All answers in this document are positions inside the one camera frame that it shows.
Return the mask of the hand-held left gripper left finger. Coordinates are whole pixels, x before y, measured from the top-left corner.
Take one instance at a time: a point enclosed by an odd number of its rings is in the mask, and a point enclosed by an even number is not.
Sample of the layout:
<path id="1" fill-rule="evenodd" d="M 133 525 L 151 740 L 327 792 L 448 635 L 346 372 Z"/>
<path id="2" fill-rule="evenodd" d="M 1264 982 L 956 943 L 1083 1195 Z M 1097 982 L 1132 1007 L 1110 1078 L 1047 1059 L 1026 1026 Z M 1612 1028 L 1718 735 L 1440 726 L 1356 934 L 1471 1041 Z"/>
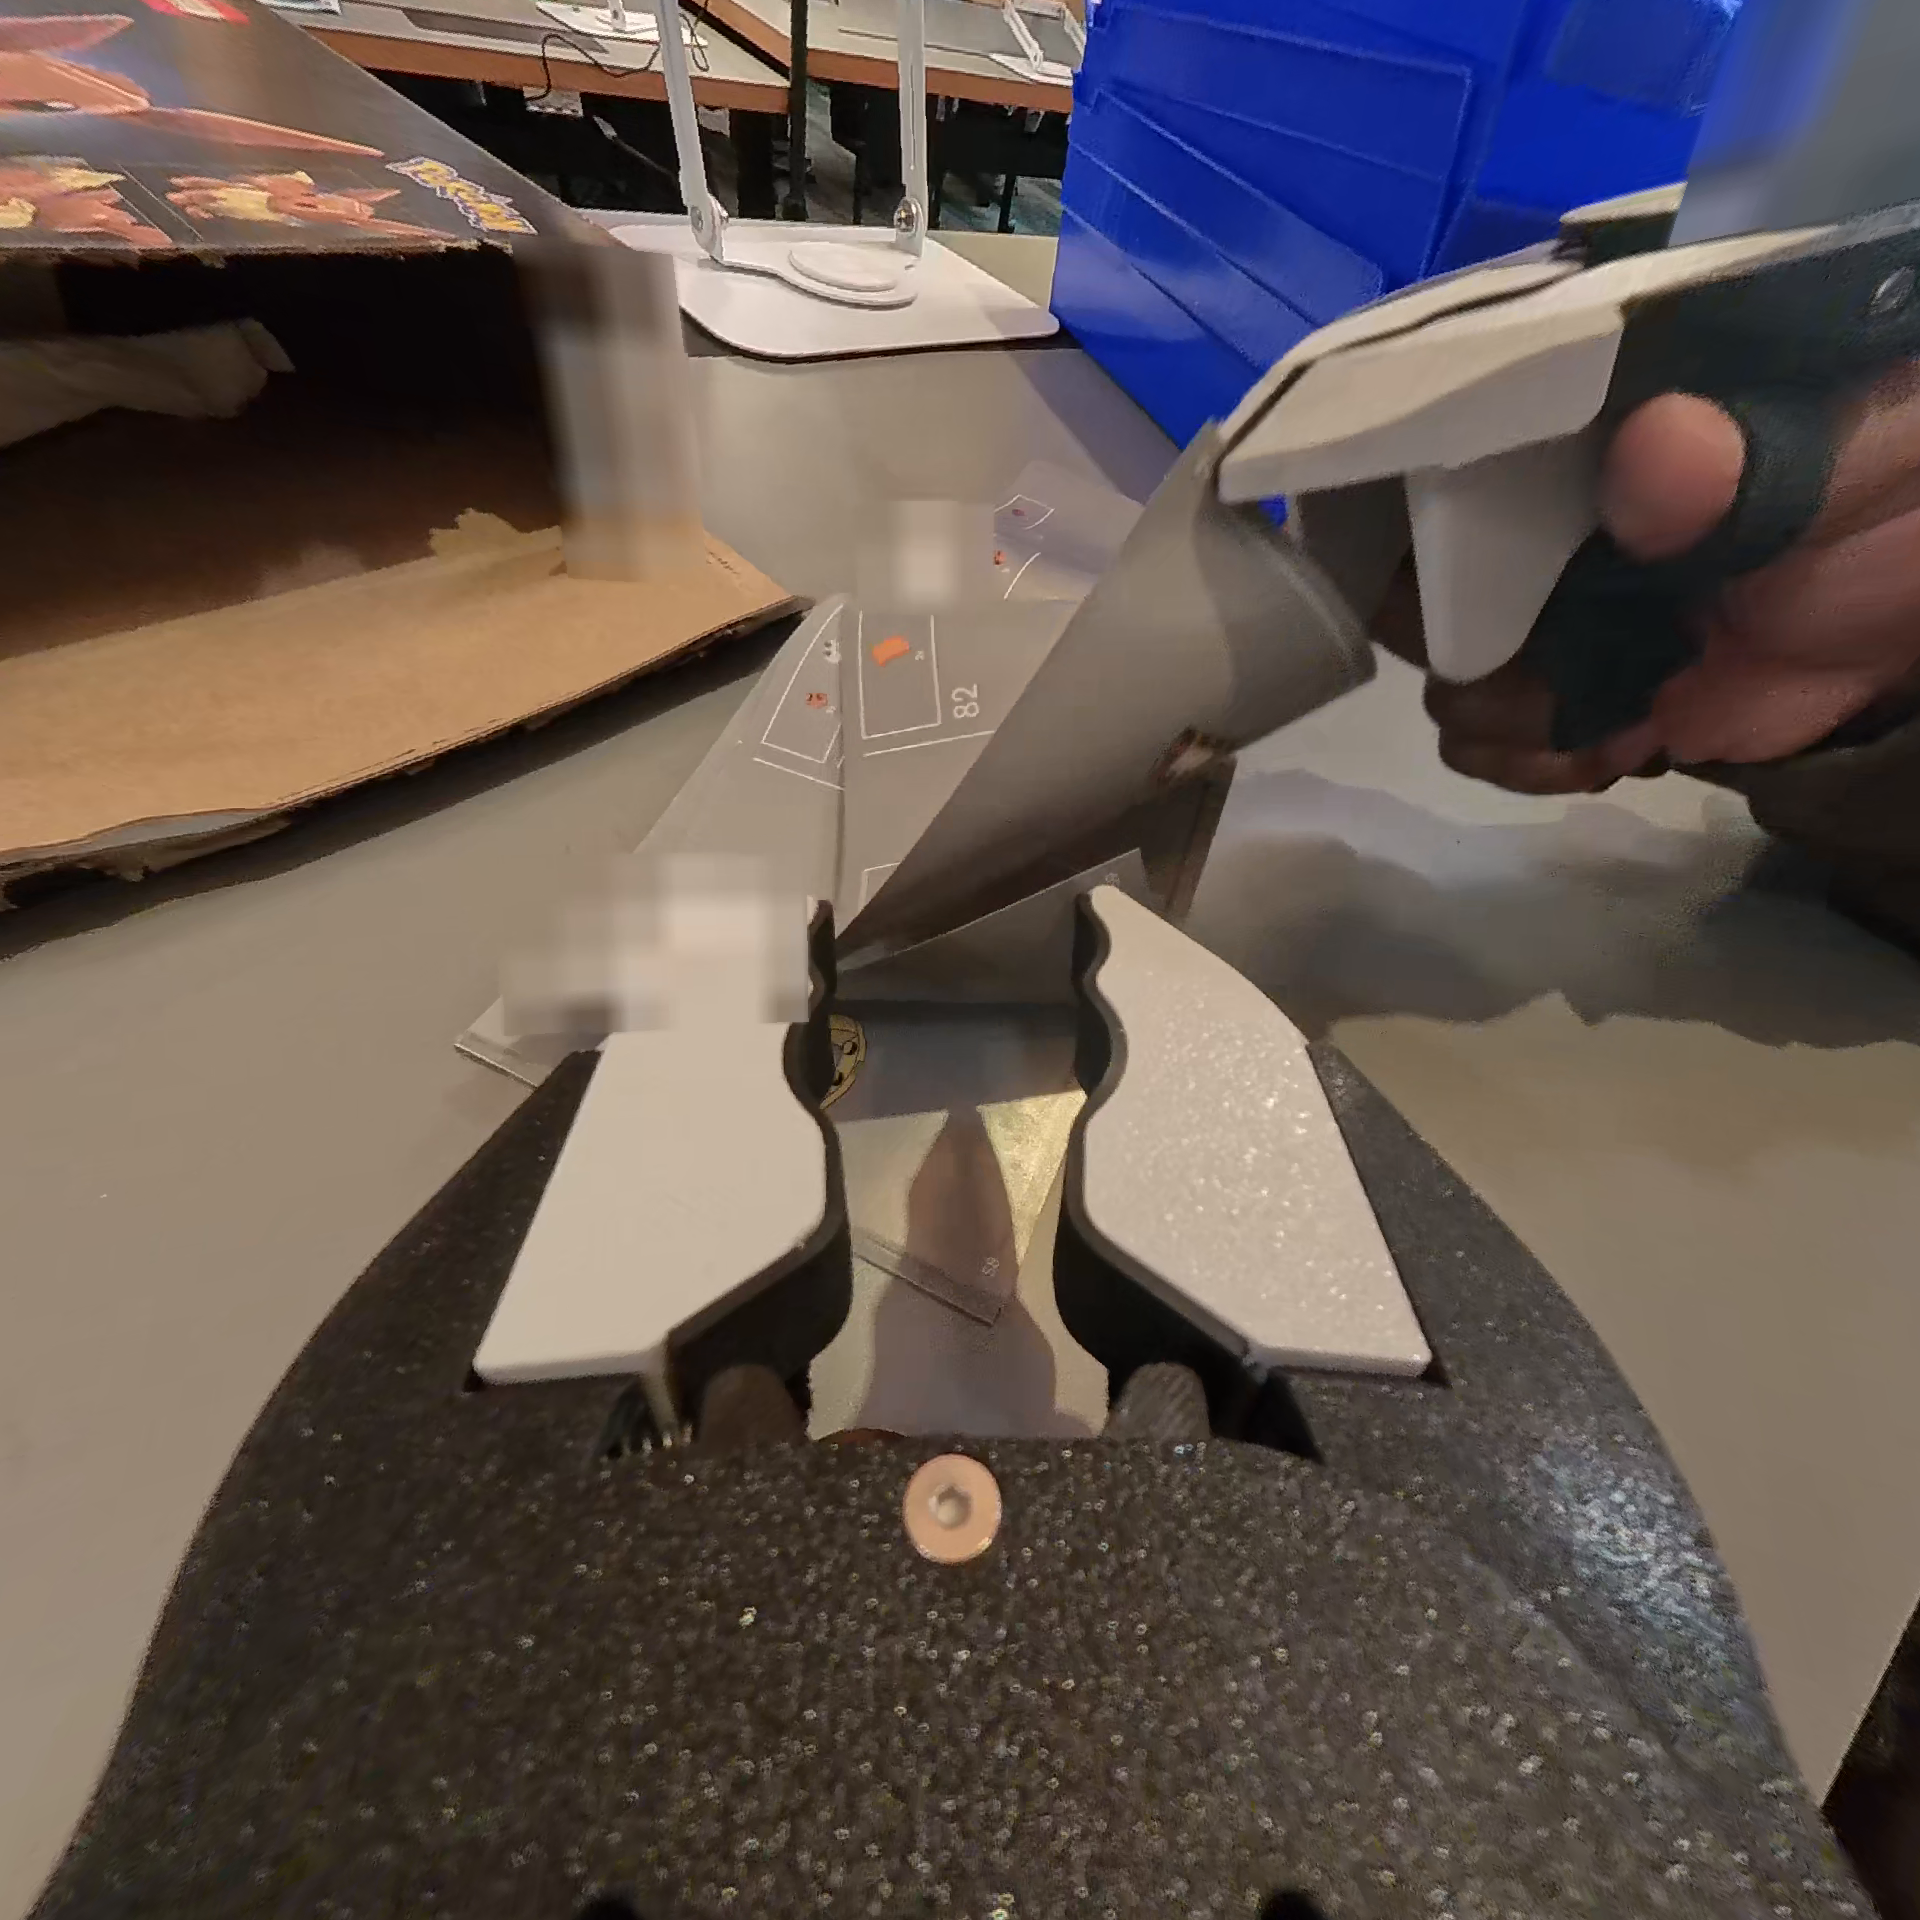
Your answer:
<path id="1" fill-rule="evenodd" d="M 595 1047 L 478 1379 L 805 1374 L 851 1301 L 831 996 L 813 899 L 613 899 L 511 982 L 531 1037 Z"/>

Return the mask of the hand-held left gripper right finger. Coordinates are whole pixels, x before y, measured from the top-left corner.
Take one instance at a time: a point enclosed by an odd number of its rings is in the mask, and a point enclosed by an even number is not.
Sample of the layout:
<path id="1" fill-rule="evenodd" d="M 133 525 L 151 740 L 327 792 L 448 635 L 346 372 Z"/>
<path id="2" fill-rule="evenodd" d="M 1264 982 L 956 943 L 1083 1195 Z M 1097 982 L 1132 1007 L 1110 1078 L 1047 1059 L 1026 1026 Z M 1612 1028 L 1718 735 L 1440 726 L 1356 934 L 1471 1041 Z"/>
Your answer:
<path id="1" fill-rule="evenodd" d="M 1111 881 L 1073 905 L 1072 985 L 1072 1338 L 1114 1374 L 1186 1336 L 1245 1375 L 1422 1375 L 1427 1336 L 1294 1020 Z"/>

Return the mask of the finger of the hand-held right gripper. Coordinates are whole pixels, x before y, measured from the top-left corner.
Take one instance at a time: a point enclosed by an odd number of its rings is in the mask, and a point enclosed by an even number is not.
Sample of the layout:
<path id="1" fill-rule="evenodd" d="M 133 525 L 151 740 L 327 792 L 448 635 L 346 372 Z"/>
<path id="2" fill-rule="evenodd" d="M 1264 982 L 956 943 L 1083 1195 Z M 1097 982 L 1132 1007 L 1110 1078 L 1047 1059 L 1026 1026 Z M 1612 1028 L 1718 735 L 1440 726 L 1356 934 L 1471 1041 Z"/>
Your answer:
<path id="1" fill-rule="evenodd" d="M 1634 254 L 1532 249 L 1307 334 L 1220 426 L 1213 491 L 1249 505 L 1473 462 L 1602 413 Z"/>
<path id="2" fill-rule="evenodd" d="M 1523 645 L 1596 532 L 1597 436 L 1564 436 L 1404 473 L 1427 669 L 1473 684 Z"/>

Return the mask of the grey instruction booklet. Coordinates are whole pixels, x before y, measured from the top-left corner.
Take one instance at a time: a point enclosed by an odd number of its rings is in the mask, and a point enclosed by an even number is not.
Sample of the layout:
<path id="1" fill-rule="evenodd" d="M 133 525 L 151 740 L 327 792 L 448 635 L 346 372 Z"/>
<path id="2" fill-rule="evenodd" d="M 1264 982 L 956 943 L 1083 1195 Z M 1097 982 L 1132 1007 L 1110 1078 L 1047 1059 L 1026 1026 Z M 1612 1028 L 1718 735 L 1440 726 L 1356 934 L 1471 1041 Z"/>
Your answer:
<path id="1" fill-rule="evenodd" d="M 1062 996 L 1077 889 L 1137 899 L 1143 835 L 1202 776 L 1366 684 L 1374 653 L 1202 438 L 1141 507 L 1033 466 L 992 522 L 917 501 L 780 643 L 731 723 L 598 898 L 508 976 L 468 1041 L 522 1078 L 595 1049 L 531 1036 L 522 973 L 613 899 L 813 899 L 855 1002 Z"/>

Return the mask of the person's right forearm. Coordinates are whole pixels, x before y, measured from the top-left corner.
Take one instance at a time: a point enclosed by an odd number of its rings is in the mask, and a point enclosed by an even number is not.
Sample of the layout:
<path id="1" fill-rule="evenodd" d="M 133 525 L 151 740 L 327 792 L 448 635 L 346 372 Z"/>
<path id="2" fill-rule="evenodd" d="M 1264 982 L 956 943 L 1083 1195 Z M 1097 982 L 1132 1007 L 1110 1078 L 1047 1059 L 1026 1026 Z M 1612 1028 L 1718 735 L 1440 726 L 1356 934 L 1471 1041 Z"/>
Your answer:
<path id="1" fill-rule="evenodd" d="M 1822 870 L 1838 914 L 1917 954 L 1916 694 L 1794 755 L 1721 773 L 1759 828 Z"/>

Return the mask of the grey desk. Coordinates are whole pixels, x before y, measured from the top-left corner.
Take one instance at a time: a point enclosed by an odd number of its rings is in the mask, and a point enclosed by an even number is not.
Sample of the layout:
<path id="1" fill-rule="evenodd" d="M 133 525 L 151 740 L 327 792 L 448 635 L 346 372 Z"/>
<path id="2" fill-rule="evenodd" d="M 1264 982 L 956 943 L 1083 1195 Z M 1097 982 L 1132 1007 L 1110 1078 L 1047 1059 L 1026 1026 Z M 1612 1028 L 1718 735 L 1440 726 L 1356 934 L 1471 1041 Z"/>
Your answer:
<path id="1" fill-rule="evenodd" d="M 325 1312 L 522 1089 L 453 1044 L 765 639 L 3 914 L 3 1915 Z M 1444 772 L 1405 667 L 1242 772 L 1196 910 L 1523 1238 L 1691 1481 L 1790 1747 L 1916 1604 L 1916 963 L 1687 780 Z"/>

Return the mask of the person's right hand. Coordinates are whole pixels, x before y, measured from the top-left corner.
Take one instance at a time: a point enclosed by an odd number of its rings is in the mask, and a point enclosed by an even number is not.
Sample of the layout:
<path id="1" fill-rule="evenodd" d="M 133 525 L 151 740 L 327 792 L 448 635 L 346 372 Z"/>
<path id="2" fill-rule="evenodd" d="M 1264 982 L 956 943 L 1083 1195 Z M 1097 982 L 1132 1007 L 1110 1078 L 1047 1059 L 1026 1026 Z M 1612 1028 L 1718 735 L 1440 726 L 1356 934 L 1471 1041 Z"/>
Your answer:
<path id="1" fill-rule="evenodd" d="M 1644 721 L 1576 752 L 1549 745 L 1551 698 L 1517 664 L 1432 679 L 1452 772 L 1523 796 L 1596 794 L 1667 766 L 1766 764 L 1916 690 L 1917 372 L 1906 361 L 1840 413 L 1820 511 L 1797 543 L 1697 615 L 1697 655 Z"/>

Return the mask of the colourful printed toy box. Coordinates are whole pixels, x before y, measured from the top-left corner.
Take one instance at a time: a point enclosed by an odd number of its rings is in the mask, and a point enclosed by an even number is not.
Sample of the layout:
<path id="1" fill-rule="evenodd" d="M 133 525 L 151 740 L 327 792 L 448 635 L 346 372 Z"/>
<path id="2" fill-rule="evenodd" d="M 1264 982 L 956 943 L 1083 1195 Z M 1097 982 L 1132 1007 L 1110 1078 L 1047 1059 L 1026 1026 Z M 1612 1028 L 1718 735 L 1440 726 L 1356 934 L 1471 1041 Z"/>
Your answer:
<path id="1" fill-rule="evenodd" d="M 260 4 L 3 4 L 3 894 L 754 633 L 645 260 Z"/>

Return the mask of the white metal stand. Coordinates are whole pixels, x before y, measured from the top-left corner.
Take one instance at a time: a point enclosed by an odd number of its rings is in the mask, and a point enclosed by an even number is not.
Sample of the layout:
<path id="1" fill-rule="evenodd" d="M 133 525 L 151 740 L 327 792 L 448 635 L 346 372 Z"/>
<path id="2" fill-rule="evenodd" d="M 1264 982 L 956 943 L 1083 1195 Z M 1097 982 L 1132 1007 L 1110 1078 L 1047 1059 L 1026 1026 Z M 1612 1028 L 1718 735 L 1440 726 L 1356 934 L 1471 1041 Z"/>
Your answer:
<path id="1" fill-rule="evenodd" d="M 758 275 L 812 297 L 851 309 L 897 311 L 920 291 L 920 263 L 927 231 L 925 127 L 925 6 L 895 6 L 895 97 L 901 197 L 885 248 L 831 240 L 739 242 L 730 249 L 725 215 L 707 186 L 698 103 L 687 70 L 681 9 L 654 6 L 659 65 L 675 141 L 677 179 L 692 238 L 715 273 Z"/>

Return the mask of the wooden table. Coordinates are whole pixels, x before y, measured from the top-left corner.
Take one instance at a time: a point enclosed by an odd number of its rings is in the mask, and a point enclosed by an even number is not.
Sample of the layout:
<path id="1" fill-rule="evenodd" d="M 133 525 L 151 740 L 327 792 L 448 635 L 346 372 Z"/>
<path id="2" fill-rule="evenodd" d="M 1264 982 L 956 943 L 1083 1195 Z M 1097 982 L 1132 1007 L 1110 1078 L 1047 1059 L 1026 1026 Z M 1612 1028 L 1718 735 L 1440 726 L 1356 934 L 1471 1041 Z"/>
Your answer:
<path id="1" fill-rule="evenodd" d="M 520 2 L 341 2 L 337 12 L 292 16 L 323 45 L 364 70 L 413 77 L 593 91 L 665 102 L 659 49 L 603 42 Z M 695 105 L 782 115 L 788 80 L 715 25 L 699 25 L 685 54 Z"/>

